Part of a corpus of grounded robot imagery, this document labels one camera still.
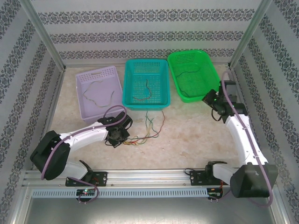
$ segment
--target green basket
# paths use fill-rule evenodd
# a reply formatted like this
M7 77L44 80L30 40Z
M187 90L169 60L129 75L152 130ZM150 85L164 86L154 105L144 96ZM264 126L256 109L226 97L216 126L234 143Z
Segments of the green basket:
M184 103L202 100L211 89L219 90L219 76L206 52L175 52L168 56L167 61L178 94Z

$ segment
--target wire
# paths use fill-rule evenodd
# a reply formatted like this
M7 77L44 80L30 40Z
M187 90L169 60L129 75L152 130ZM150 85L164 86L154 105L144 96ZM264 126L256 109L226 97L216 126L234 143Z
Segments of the wire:
M108 113L111 109L113 109L113 108L115 108L115 107L121 107L121 108L124 109L125 114L124 114L124 116L123 116L120 120L118 120L118 121L116 121L116 122L114 122L114 123L111 123L111 124L107 124L107 125L99 125L99 126L87 127L87 128L81 129L81 130L79 130L79 131L76 131L75 133L70 134L69 136L65 137L65 138L62 139L60 142L58 142L57 145L55 145L55 147L54 147L53 150L51 151L51 153L50 153L50 155L49 155L49 157L48 157L48 159L47 159L47 161L46 161L46 163L45 163L45 165L44 165L44 167L43 167L43 171L42 171L41 179L42 179L42 180L44 179L45 173L46 173L46 171L47 171L47 169L48 169L49 163L51 162L51 159L52 159L54 153L55 153L56 150L59 148L59 146L60 146L61 144L63 144L66 140L68 140L68 139L71 138L71 137L76 136L77 134L80 134L80 133L82 133L82 132L85 132L85 131L94 130L94 129L102 128L102 127L109 127L109 126L113 126L113 125L117 125L117 124L121 123L121 122L126 118L126 115L127 115L127 109L126 109L124 106L122 106L122 105L115 105L115 106L110 107L110 108L109 108L108 110L106 110L106 112L104 113L104 117L106 117L107 113ZM95 185L93 185L93 184L91 184L91 183L82 181L82 180L78 180L78 179L76 179L76 178L74 178L74 177L69 177L69 178L70 178L70 179L73 179L73 180L75 180L75 181L78 181L78 182L80 182L80 183L83 183L83 184L86 184L86 185L95 187L95 189L97 190L97 196L99 195L99 189L97 188L97 186L95 186Z
M184 73L195 73L195 72L198 72L199 70L200 70L200 68L197 71L183 71L181 74L179 74L178 76L176 76L176 78L180 77ZM178 88L179 88L179 90L181 92L185 93L188 98L191 98L188 93L186 93L185 91L181 90L180 87L178 87Z
M182 89L179 87L179 90L181 91L181 92L184 92L186 95L187 95L187 97L188 98L191 98L190 96L189 96L189 94L187 93L187 92L185 92L185 91L182 91Z
M221 79L221 85L222 85L223 94L224 94L224 96L225 96L225 98L226 98L228 104L230 105L231 109L233 110L233 112L235 113L236 117L238 118L240 124L242 125L242 127L243 127L245 133L247 134L247 138L248 138L248 140L249 140L249 143L250 143L250 146L251 146L251 148L252 148L253 154L254 154L254 156L255 156L255 158L256 158L256 161L257 161L257 163L258 163L258 165L259 165L259 167L260 167L260 169L261 169L261 171L262 171L263 177L264 177L264 179L265 179L265 181L266 181L266 184L267 184L267 187L268 187L268 191L269 191L269 201L268 201L267 204L263 205L263 204L258 204L258 203L256 203L256 202L254 202L254 203L255 203L256 205L258 205L259 207L268 208L268 207L272 204L272 202L273 202L273 192L272 192L272 187L271 187L269 178L268 178L268 176L267 176L267 174L266 174L266 172L265 172L265 169L263 168L263 165L262 165L262 163L261 163L261 161L260 161L260 159L259 159L259 157L258 157L256 148L255 148L255 145L254 145L253 140L252 140L252 138L251 138L251 135L250 135L250 133L249 133L249 131L248 131L246 125L244 124L243 120L241 119L240 115L238 114L237 110L234 108L232 102L230 101L230 99L229 99L229 97L228 97L228 93L227 93L227 91L226 91L225 83L224 83L224 76L225 76L226 73L228 74L227 71L225 71L225 72L222 74L222 79Z
M149 124L149 127L150 127L150 125L152 125L151 126L151 129L156 133L156 134L154 134L153 136L149 136L149 132L148 132L148 134L145 136L145 137L142 137L142 138L139 138L138 136L134 136L134 138L132 138L132 139L129 139L129 140L131 140L131 141L126 141L126 142L124 142L124 144L125 145L142 145L142 144L144 144L145 142L146 142L146 140L147 139L150 139L150 138L157 138L158 136L159 136L159 134L160 134L160 132L161 132L161 130L162 130L162 127L163 127L163 125L164 125L164 122L165 122L165 119L166 119L166 117L165 117L165 115L164 115L164 112L162 111L162 114L163 114L163 117L164 117L164 119L163 119L163 123L162 123L162 125L161 125L161 127L160 127L160 130L157 132L157 131L155 131L154 130L154 128L153 128L153 122L152 122L152 120L150 120L149 119L149 117L147 116L147 114L148 114L148 112L146 113L146 119L147 120L149 120L150 121L150 124Z
M142 100L146 100L146 99L149 99L149 98L151 98L151 91L150 91L150 89L149 89L149 87L148 87L148 80L146 79L146 88L148 88L148 90L149 90L149 93L150 93L150 96L149 97L147 97L147 98L144 98L144 99L137 99L136 97L133 97L134 99L136 99L136 100L139 100L139 101L142 101Z
M79 197L78 197L78 201L79 201L80 204L88 204L88 203L93 202L94 200L96 200L96 199L98 198L98 196L99 196L99 194L100 194L100 191L99 191L99 188L98 188L96 185L93 185L92 183L88 183L88 182L79 180L79 179L74 178L74 177L68 177L68 178L69 178L69 179L72 179L72 180L74 180L74 181L77 181L77 182L79 182L79 183L86 184L86 185L89 185L89 186L91 186L91 187L94 187L94 189L97 191L96 196L93 197L92 199L90 199L90 200L87 201L87 202L80 201L81 196L84 195L84 194L79 195Z
M190 173L187 173L187 172L186 172L186 170L188 170L188 169L189 169L189 170L192 170L192 171L196 171L195 169L186 168L186 169L184 170L184 172L185 172L185 174L187 174L188 176L190 176Z
M93 83L102 83L102 82L103 82L103 81L93 81L92 83L90 83L90 85L89 85L89 87L87 88L87 90L85 90L85 92L83 93L83 96L84 96L87 100L92 101L92 102L93 102L97 107L99 107L99 108L107 107L107 106L110 106L110 105L111 105L111 103L112 103L112 96L113 96L113 94L114 94L115 91L113 91L113 92L111 93L111 96L110 96L110 102L109 102L109 104L106 105L106 106L99 106L99 105L97 104L97 102L95 102L93 99L89 99L89 98L85 95L85 93L89 90L89 88L91 87L91 85L92 85Z
M218 202L218 201L222 201L223 198L225 198L225 197L226 197L227 195L229 195L230 193L231 193L231 190L229 190L228 192L226 192L225 195L223 195L221 198L216 198L216 197L211 196L211 195L208 195L208 197L210 197L210 198L212 198L212 199L216 199L217 202Z
M200 68L197 71L183 71L181 74L179 74L178 76L176 76L176 78L180 77L184 73L195 73L195 72L198 72L199 70L200 70Z
M216 119L216 118L214 117L214 115L213 115L213 111L215 111L214 108L212 108L212 111L211 111L212 118L213 118L215 121L220 121L221 118L222 118L222 116L220 116L218 119Z
M220 187L219 188L221 189L220 194L222 194L223 193L223 181L220 182Z
M130 140L135 140L135 141L129 141L129 142L127 142L127 143L136 143L137 141L140 141L140 140L143 140L143 139L150 139L150 138L154 138L154 137L156 137L156 136L159 136L159 134L160 134L160 132L161 132L161 130L162 130L162 127L163 127L163 125L164 125L164 122L165 122L165 119L166 119L166 117L165 117L165 114L164 114L164 112L162 111L162 114L163 114L163 117L164 117L164 119L163 119L163 123L162 123L162 125L161 125L161 127L160 127L160 130L158 131L158 132L156 132L156 134L154 134L153 136L145 136L145 137L143 137L143 138L132 138L132 139L130 139Z

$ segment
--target enclosure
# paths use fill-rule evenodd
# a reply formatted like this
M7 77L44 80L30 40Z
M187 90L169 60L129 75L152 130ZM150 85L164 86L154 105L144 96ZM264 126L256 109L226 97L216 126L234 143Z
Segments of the enclosure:
M298 4L1 0L0 223L299 223ZM210 203L199 192L191 195L185 168L203 169L208 161L238 167L238 153L207 105L181 100L170 71L170 105L163 114L148 113L155 126L163 125L159 138L117 148L95 142L70 155L110 175L93 205L78 204L63 179L40 180L29 157L45 133L86 126L76 74L113 65L123 88L128 59L167 59L191 49L208 53L218 75L228 71L237 82L259 147L278 168L270 208L233 196ZM128 114L131 136L143 133L146 111ZM173 195L144 197L143 189ZM136 195L116 196L124 192Z

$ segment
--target marble floor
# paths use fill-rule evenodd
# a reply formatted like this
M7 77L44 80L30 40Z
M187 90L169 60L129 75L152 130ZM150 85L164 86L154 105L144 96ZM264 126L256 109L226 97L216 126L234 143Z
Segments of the marble floor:
M116 67L121 85L124 65ZM225 65L215 65L219 75ZM75 75L97 68L67 68L60 91L51 130L57 133L75 131L86 126L80 118ZM95 142L70 155L84 160L92 169L171 169L204 168L208 161L226 161L238 167L238 154L232 136L222 122L211 117L211 109L203 102L185 104L177 94L170 77L171 105L163 110L166 120L158 138L144 145L120 145L117 148ZM145 111L128 110L133 119L131 136L145 135ZM163 121L161 111L150 111L156 129Z

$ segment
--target floral pattern wallpaper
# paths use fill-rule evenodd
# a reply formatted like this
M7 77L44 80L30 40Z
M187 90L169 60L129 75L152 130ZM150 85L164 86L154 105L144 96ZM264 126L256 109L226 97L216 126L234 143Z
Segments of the floral pattern wallpaper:
M201 49L228 63L260 1L32 0L66 65L167 58Z
M61 72L18 0L0 1L0 224L31 168Z
M298 16L296 0L274 0L234 68L291 223L299 223Z

